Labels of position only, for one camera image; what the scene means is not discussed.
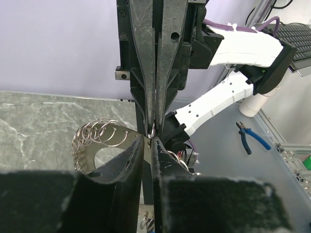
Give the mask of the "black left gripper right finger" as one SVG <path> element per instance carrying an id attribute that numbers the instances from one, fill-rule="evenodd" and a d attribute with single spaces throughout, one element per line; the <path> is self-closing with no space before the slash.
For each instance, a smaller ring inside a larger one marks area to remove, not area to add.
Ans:
<path id="1" fill-rule="evenodd" d="M 281 198 L 269 183 L 194 175 L 151 140 L 157 233 L 291 233 Z"/>

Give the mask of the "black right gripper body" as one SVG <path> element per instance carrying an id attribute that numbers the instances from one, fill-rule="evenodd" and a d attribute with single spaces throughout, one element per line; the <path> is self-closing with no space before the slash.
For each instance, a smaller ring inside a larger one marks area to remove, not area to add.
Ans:
<path id="1" fill-rule="evenodd" d="M 163 1 L 152 0 L 153 2 L 153 22 L 155 42 L 155 92 L 156 92 L 156 71 L 157 71 L 157 52 L 159 33 L 162 29 Z M 143 126 L 145 135 L 152 136 L 157 133 L 156 130 L 156 104 L 154 107 L 155 122 L 152 128 L 153 133 L 148 135 L 145 123 L 145 92 L 144 81 L 138 61 L 135 43 L 132 35 L 131 18 L 129 13 L 129 0 L 119 0 L 117 4 L 118 33 L 120 45 L 120 66 L 116 68 L 115 76 L 119 79 L 128 79 L 130 81 L 130 92 L 137 107 L 142 114 L 140 124 Z M 187 13 L 184 28 L 180 37 L 180 43 L 177 49 L 173 66 L 171 69 L 165 104 L 165 113 L 175 99 L 178 91 L 185 88 L 190 63 L 190 54 L 194 40 L 203 41 L 201 25 L 206 15 L 206 1 L 188 0 Z"/>

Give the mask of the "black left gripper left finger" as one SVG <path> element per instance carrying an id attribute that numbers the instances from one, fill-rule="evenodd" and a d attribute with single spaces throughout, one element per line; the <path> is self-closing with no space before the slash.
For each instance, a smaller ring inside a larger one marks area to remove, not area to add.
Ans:
<path id="1" fill-rule="evenodd" d="M 134 233 L 143 137 L 89 174 L 17 170 L 0 174 L 3 233 Z"/>

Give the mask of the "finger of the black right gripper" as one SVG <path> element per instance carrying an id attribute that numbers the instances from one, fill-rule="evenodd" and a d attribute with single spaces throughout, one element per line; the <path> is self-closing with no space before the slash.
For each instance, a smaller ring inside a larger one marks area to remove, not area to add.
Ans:
<path id="1" fill-rule="evenodd" d="M 162 133 L 168 81 L 184 28 L 188 1 L 163 1 L 162 29 L 159 33 L 155 92 L 155 128 Z"/>
<path id="2" fill-rule="evenodd" d="M 153 133 L 155 122 L 155 42 L 153 2 L 151 0 L 130 0 L 129 13 L 132 35 L 144 81 L 145 123 L 148 135 Z"/>

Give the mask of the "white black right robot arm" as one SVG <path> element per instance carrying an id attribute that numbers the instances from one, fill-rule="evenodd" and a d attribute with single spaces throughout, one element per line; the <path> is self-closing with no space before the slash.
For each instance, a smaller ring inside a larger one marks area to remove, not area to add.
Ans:
<path id="1" fill-rule="evenodd" d="M 263 27 L 217 24 L 205 18 L 205 0 L 119 0 L 121 65 L 140 114 L 138 130 L 159 137 L 178 152 L 206 121 L 228 106 L 275 89 L 296 48 L 263 32 Z M 235 74 L 189 105 L 168 113 L 186 86 L 190 69 L 233 65 Z"/>

